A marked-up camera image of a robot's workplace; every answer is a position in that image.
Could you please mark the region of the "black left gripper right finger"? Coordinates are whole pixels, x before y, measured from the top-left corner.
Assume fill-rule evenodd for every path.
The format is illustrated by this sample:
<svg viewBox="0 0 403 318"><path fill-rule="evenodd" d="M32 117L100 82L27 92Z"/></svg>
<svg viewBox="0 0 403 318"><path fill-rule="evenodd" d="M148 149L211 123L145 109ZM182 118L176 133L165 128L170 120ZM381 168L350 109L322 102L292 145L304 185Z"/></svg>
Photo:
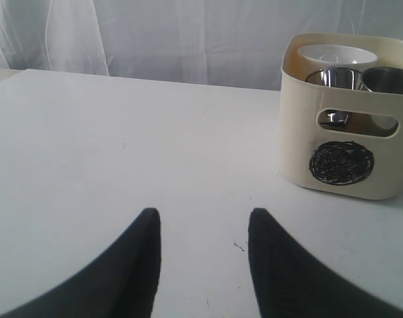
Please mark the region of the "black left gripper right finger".
<svg viewBox="0 0 403 318"><path fill-rule="evenodd" d="M261 317L403 317L320 262L266 209L250 214L248 253Z"/></svg>

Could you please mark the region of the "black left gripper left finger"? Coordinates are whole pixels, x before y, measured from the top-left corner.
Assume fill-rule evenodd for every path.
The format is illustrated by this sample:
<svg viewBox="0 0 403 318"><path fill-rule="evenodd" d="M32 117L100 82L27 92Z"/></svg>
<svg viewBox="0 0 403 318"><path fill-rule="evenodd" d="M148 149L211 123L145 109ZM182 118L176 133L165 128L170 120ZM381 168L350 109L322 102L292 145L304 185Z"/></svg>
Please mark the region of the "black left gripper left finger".
<svg viewBox="0 0 403 318"><path fill-rule="evenodd" d="M117 237L0 230L0 317L150 317L161 222L147 207Z"/></svg>

